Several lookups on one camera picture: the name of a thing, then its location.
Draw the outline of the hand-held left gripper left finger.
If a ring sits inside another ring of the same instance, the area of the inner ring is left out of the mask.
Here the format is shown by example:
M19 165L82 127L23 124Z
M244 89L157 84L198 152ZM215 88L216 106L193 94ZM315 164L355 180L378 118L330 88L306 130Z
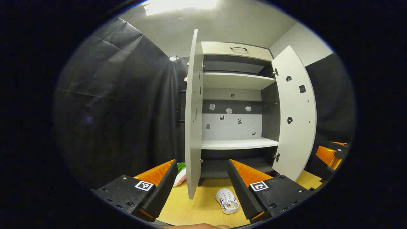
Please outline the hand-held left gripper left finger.
M169 197L177 169L177 161L173 159L135 177L120 175L92 192L122 212L154 222Z

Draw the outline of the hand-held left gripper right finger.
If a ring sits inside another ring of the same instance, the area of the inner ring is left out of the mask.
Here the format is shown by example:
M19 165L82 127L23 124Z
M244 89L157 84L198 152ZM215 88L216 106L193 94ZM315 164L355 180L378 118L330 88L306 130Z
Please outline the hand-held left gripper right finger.
M271 177L257 169L230 159L228 176L246 219L257 223L300 205L314 194L287 176Z

